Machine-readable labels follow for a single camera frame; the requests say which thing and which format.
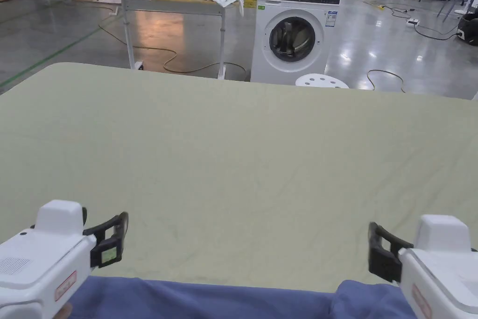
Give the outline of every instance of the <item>wooden table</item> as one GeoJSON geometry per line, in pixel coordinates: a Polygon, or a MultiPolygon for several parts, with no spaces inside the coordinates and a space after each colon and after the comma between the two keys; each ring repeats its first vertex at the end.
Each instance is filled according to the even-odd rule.
{"type": "Polygon", "coordinates": [[[95,275],[334,291],[374,220],[478,241],[478,103],[55,64],[0,96],[0,240],[52,199],[130,213],[95,275]]]}
{"type": "Polygon", "coordinates": [[[130,60],[131,69],[143,69],[142,61],[135,61],[133,44],[130,35],[130,22],[128,21],[128,11],[145,11],[160,13],[180,13],[180,14],[201,14],[215,15],[222,19],[221,24],[221,45],[219,59],[219,79],[225,77],[224,65],[224,41],[225,41],[225,12],[227,8],[235,7],[236,3],[228,7],[222,7],[214,1],[207,0],[121,0],[124,15],[124,28],[126,34],[127,54],[130,60]]]}

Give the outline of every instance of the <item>black machine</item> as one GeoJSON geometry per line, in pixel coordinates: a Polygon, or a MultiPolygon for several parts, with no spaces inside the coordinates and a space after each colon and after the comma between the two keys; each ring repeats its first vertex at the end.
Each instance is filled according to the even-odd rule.
{"type": "Polygon", "coordinates": [[[458,23],[458,37],[472,46],[478,46],[478,13],[465,14],[458,23]]]}

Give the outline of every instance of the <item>green label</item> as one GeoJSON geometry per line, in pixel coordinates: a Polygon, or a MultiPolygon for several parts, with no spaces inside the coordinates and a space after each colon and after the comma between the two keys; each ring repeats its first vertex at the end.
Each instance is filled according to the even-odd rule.
{"type": "Polygon", "coordinates": [[[107,251],[101,252],[101,262],[104,264],[109,262],[112,259],[116,258],[116,247],[108,249],[107,251]]]}

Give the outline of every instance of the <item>person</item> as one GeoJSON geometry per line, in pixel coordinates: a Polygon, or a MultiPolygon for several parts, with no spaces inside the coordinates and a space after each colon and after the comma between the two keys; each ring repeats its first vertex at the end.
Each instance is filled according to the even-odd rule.
{"type": "Polygon", "coordinates": [[[53,319],[68,319],[73,311],[73,306],[70,303],[66,303],[60,309],[60,311],[53,317],[53,319]]]}

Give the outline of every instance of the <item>red label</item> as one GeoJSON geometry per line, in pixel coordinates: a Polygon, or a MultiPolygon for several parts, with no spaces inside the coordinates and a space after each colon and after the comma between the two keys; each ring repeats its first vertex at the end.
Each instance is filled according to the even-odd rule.
{"type": "Polygon", "coordinates": [[[426,299],[423,297],[423,295],[420,293],[418,290],[418,287],[414,284],[412,287],[412,296],[415,299],[415,302],[419,306],[420,310],[423,313],[423,316],[426,319],[432,319],[433,313],[432,313],[432,307],[430,306],[429,302],[426,301],[426,299]]]}
{"type": "Polygon", "coordinates": [[[56,289],[56,291],[55,291],[55,301],[57,302],[63,296],[63,294],[65,294],[68,291],[68,289],[70,289],[71,286],[76,283],[76,281],[77,281],[77,271],[73,272],[56,289]]]}

